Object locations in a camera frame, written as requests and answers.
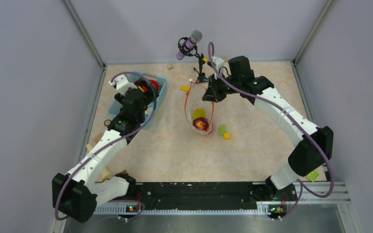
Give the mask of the red toy tomato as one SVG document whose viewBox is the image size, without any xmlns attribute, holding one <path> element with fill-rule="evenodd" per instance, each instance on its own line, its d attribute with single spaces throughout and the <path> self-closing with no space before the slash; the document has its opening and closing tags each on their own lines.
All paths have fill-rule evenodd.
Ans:
<svg viewBox="0 0 373 233">
<path fill-rule="evenodd" d="M 155 80 L 150 80 L 151 85 L 154 87 L 154 89 L 158 92 L 159 91 L 159 84 Z"/>
</svg>

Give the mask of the clear zip top bag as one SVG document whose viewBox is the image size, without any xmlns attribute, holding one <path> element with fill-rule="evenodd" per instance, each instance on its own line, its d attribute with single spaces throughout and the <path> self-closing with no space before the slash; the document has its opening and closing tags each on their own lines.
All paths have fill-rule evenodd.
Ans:
<svg viewBox="0 0 373 233">
<path fill-rule="evenodd" d="M 189 90 L 187 91 L 184 112 L 187 122 L 200 135 L 209 135 L 213 132 L 213 115 L 215 105 L 213 102 L 204 101 L 203 96 L 207 88 L 204 85 L 189 80 Z"/>
</svg>

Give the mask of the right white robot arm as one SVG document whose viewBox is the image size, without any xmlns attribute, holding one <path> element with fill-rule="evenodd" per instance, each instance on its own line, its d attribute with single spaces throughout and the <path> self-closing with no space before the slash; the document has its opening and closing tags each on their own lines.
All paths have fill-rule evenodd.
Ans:
<svg viewBox="0 0 373 233">
<path fill-rule="evenodd" d="M 213 68 L 214 74 L 208 77 L 203 101 L 220 102 L 227 95 L 238 93 L 268 114 L 295 147 L 287 163 L 266 179 L 265 193 L 269 199 L 280 199 L 288 185 L 331 159 L 333 131 L 328 126 L 319 127 L 302 116 L 268 78 L 256 77 L 247 57 L 230 59 L 226 75 L 222 74 L 223 59 L 214 57 L 207 64 Z"/>
</svg>

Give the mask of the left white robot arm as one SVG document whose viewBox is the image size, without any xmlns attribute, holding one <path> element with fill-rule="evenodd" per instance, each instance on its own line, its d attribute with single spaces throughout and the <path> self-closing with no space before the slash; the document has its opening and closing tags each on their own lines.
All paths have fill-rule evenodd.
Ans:
<svg viewBox="0 0 373 233">
<path fill-rule="evenodd" d="M 131 82 L 122 75 L 110 84 L 116 89 L 115 99 L 122 107 L 84 159 L 66 174 L 58 173 L 52 179 L 56 220 L 70 217 L 84 223 L 97 207 L 110 200 L 122 197 L 128 201 L 136 196 L 136 187 L 130 184 L 129 178 L 118 175 L 101 183 L 97 182 L 97 178 L 112 158 L 149 123 L 155 113 L 159 93 L 151 80 L 145 78 Z"/>
</svg>

